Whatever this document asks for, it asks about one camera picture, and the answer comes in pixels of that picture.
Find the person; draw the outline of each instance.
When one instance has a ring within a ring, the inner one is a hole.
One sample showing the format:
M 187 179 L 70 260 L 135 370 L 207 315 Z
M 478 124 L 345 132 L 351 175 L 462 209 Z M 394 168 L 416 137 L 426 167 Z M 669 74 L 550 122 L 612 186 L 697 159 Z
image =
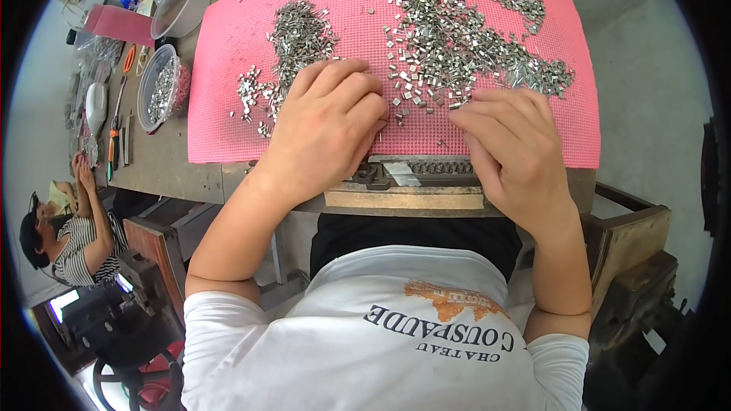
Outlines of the person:
M 86 156 L 77 152 L 72 169 L 77 212 L 54 225 L 56 218 L 34 193 L 30 212 L 21 222 L 21 248 L 34 269 L 51 265 L 51 274 L 70 286 L 96 285 L 116 277 L 117 257 L 127 250 L 127 240 L 118 218 L 106 213 L 99 199 Z
M 67 181 L 51 180 L 48 188 L 48 203 L 41 204 L 45 216 L 75 215 L 78 208 L 74 185 Z
M 321 215 L 304 297 L 268 321 L 252 277 L 274 229 L 352 175 L 386 124 L 368 68 L 348 58 L 299 72 L 268 149 L 193 254 L 183 405 L 580 409 L 589 266 L 551 108 L 531 90 L 478 89 L 449 113 L 507 219 L 464 235 L 477 220 L 428 230 L 429 220 Z M 536 303 L 522 334 L 504 309 L 520 247 L 513 222 L 536 241 Z

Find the floor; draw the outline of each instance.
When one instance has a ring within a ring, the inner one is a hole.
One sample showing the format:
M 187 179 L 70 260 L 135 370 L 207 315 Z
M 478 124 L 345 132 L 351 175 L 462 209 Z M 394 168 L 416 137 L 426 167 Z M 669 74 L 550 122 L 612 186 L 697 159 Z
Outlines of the floor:
M 599 94 L 602 160 L 597 178 L 673 211 L 665 250 L 679 262 L 675 305 L 687 298 L 687 307 L 695 308 L 711 245 L 702 230 L 699 195 L 702 126 L 710 115 L 702 60 L 674 0 L 601 1 L 575 0 Z M 597 198 L 593 213 L 611 217 L 623 210 Z M 302 212 L 284 219 L 288 267 L 309 270 L 316 220 L 316 214 Z M 511 282 L 521 295 L 529 293 L 529 271 L 513 280 L 527 282 L 527 290 Z M 526 299 L 530 297 L 518 296 L 513 303 L 520 306 Z

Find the wooden table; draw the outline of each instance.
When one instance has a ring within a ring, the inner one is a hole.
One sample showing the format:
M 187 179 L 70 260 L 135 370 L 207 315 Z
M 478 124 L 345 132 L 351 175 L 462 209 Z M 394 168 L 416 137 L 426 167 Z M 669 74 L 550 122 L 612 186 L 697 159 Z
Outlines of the wooden table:
M 177 51 L 188 67 L 192 67 L 195 56 L 195 47 L 198 41 L 200 27 L 190 35 L 178 41 Z M 114 72 L 109 83 L 110 114 L 113 114 L 113 105 L 119 94 L 120 80 L 123 75 L 122 65 L 126 52 L 130 45 L 125 45 L 122 51 L 122 58 L 119 67 Z M 134 69 L 127 74 L 127 82 L 124 88 L 119 114 L 126 117 L 130 114 L 136 115 L 137 90 L 140 85 L 140 77 L 134 75 Z M 246 162 L 240 163 L 210 163 L 193 164 L 188 162 L 188 127 L 187 118 L 170 119 L 158 129 L 153 135 L 147 135 L 133 118 L 131 135 L 131 160 L 130 166 L 120 168 L 114 173 L 110 185 L 123 187 L 132 190 L 139 190 L 145 193 L 157 194 L 160 196 L 182 198 L 186 200 L 223 204 L 233 194 L 236 187 L 243 180 L 249 165 Z M 103 155 L 106 158 L 106 145 L 108 142 L 109 124 L 104 126 L 102 137 Z M 591 210 L 594 199 L 594 184 L 597 172 L 593 169 L 568 169 L 569 186 L 579 211 L 581 213 Z M 97 182 L 106 185 L 107 182 L 101 171 L 96 172 Z M 360 215 L 383 215 L 383 216 L 450 216 L 450 217 L 484 217 L 499 215 L 494 207 L 485 203 L 480 204 L 480 209 L 425 209 L 425 199 L 419 194 L 424 188 L 409 188 L 406 194 L 396 194 L 397 202 L 388 207 L 376 207 L 366 203 L 370 192 L 365 186 L 345 183 L 343 188 L 354 194 L 351 200 L 351 207 L 326 206 L 324 196 L 300 205 L 297 209 L 313 212 L 337 212 L 343 214 Z M 406 188 L 396 188 L 403 192 Z M 448 197 L 460 197 L 464 195 L 466 188 L 453 187 L 443 188 L 442 191 Z M 470 188 L 474 192 L 481 189 Z

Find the clear plastic bowl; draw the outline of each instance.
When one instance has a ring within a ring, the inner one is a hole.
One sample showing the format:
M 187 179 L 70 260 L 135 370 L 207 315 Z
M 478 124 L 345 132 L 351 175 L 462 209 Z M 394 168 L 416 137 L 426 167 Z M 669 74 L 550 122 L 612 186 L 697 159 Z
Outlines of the clear plastic bowl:
M 168 106 L 160 115 L 160 118 L 154 122 L 150 117 L 148 107 L 152 101 L 152 93 L 155 90 L 157 78 L 170 58 L 175 60 L 176 74 L 172 78 L 172 88 L 167 98 Z M 155 131 L 160 124 L 183 112 L 185 100 L 190 93 L 190 78 L 190 70 L 180 61 L 176 49 L 172 45 L 160 46 L 155 51 L 145 67 L 145 72 L 142 73 L 140 90 L 137 91 L 137 118 L 145 132 Z
M 161 37 L 185 37 L 203 21 L 203 14 L 211 0 L 162 0 L 152 17 L 150 35 Z

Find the orange graphic print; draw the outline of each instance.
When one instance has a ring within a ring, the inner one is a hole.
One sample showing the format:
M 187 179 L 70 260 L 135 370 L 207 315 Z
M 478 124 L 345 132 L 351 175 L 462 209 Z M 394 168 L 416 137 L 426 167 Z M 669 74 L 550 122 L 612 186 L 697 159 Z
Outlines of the orange graphic print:
M 494 301 L 473 290 L 443 288 L 430 282 L 412 279 L 404 286 L 407 297 L 421 297 L 433 301 L 440 322 L 449 322 L 465 308 L 472 308 L 474 322 L 478 322 L 488 313 L 496 315 L 501 312 L 508 319 L 504 309 Z

